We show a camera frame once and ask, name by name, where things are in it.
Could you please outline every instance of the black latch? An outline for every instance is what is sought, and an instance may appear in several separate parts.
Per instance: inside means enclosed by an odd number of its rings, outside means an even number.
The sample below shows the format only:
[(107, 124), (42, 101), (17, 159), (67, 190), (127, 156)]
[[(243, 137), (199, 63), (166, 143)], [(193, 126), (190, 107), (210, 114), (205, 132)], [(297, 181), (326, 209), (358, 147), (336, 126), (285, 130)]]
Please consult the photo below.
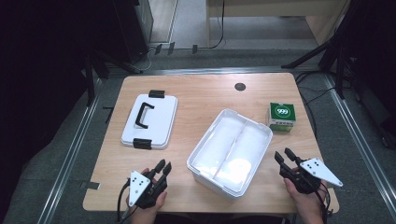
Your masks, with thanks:
[(134, 138), (134, 148), (151, 149), (151, 139)]
[(149, 98), (165, 98), (165, 91), (149, 91), (148, 93)]

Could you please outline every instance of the clear plastic bin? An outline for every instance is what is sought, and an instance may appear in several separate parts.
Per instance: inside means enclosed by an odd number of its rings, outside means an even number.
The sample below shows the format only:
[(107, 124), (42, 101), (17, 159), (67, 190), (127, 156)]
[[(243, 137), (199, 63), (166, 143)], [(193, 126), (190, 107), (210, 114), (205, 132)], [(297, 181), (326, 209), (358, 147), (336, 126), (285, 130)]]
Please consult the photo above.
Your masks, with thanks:
[(224, 109), (187, 160), (194, 178), (229, 199), (241, 197), (273, 133), (267, 126)]

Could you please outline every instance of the black round hole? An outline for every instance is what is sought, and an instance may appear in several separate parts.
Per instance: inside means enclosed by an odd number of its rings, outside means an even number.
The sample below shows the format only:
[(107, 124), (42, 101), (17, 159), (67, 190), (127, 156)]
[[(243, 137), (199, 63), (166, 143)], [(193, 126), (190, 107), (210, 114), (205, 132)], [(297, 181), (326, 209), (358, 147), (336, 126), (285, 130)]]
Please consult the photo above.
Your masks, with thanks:
[(235, 89), (238, 91), (244, 91), (246, 88), (247, 86), (242, 82), (238, 82), (235, 84)]

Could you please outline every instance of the green label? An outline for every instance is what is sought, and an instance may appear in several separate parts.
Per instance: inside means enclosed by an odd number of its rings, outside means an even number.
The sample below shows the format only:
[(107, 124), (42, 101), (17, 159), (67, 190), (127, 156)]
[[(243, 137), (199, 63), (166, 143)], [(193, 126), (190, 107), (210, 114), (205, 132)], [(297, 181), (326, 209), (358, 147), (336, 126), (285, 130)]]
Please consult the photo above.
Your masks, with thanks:
[(296, 120), (294, 106), (271, 103), (272, 119)]

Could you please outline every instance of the wooden table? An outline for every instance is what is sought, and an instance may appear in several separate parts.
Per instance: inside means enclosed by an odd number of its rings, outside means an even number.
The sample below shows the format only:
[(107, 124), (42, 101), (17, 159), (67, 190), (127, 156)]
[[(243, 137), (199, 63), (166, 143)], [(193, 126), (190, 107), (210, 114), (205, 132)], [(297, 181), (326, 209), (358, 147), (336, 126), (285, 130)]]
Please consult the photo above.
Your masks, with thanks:
[[(237, 91), (236, 83), (246, 89)], [(125, 147), (121, 142), (126, 120), (139, 94), (164, 90), (178, 99), (177, 112), (168, 148), (142, 150)], [(254, 175), (245, 195), (230, 202), (193, 179), (187, 168), (187, 158), (207, 128), (224, 108), (266, 124), (270, 102), (294, 104), (297, 122), (290, 133), (274, 133), (272, 142)], [(98, 190), (88, 189), (83, 206), (90, 211), (115, 211), (120, 189), (132, 170), (154, 168), (161, 159), (172, 162), (168, 176), (168, 196), (163, 212), (205, 213), (295, 213), (294, 204), (286, 192), (276, 151), (291, 148), (303, 159), (320, 157), (300, 94), (292, 74), (178, 75), (125, 78), (114, 108), (91, 182), (100, 183)], [(291, 167), (295, 164), (288, 161)], [(332, 209), (338, 202), (332, 191)]]
[[(349, 0), (225, 0), (224, 17), (305, 16), (318, 44), (329, 39), (347, 11)], [(210, 18), (221, 18), (222, 1), (206, 0), (206, 44)]]

